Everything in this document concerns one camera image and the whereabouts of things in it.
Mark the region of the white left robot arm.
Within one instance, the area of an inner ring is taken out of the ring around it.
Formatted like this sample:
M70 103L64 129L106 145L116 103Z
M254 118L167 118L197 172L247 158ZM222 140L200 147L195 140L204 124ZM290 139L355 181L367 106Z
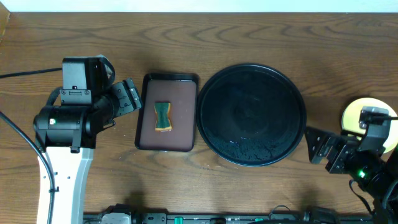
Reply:
M40 147L37 223L82 223L96 136L142 106L133 80L110 86L65 85L61 105L48 102L34 119Z

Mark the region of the round black tray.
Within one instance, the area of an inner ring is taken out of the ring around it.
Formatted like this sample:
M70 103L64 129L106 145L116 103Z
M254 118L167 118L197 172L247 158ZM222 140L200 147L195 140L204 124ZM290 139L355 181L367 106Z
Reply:
M243 63L214 74L198 96L196 123L207 146L241 166L269 166L291 154L307 123L299 89L280 71Z

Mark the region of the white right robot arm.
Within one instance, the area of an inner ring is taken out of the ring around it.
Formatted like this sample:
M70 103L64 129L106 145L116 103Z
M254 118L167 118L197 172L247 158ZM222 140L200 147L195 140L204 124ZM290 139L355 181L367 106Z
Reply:
M331 174L348 174L352 182L373 199L374 210L366 207L374 223L397 223L397 154L387 162L377 149L364 150L356 136L337 135L306 127L305 139L312 164L327 159Z

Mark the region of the rectangular brown tray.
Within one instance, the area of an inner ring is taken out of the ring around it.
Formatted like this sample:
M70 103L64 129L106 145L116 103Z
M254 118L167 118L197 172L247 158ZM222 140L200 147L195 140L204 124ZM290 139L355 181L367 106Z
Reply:
M188 152L195 141L195 110L198 93L196 74L148 73L144 76L135 146L140 150ZM157 103L169 103L165 112L171 129L155 129Z

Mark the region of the yellow plate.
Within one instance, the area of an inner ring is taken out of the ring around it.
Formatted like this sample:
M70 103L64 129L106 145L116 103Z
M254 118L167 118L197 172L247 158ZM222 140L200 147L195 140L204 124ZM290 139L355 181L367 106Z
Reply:
M387 109L389 115L397 117L397 113L385 102L375 98L359 98L352 101L344 110L341 117L342 130L351 131L358 134L364 134L365 130L359 127L359 117L364 106L372 106ZM384 153L390 152L397 146L397 120L391 122L389 137L383 144L386 148Z

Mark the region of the green orange sponge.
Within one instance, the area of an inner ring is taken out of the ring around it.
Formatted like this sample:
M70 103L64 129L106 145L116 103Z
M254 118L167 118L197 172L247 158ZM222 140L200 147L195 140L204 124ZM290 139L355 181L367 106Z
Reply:
M172 122L170 119L171 103L169 102L156 102L155 109L155 130L156 131L169 131L172 130Z

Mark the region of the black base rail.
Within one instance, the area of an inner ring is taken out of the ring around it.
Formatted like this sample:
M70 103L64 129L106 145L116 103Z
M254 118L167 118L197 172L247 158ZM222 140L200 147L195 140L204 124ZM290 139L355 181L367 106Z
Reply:
M334 210L309 207L297 212L278 205L265 214L238 213L168 213L153 210L140 213L130 206L116 204L101 213L83 216L83 223L127 223L127 224L261 224L261 223L372 223L370 215L340 215Z

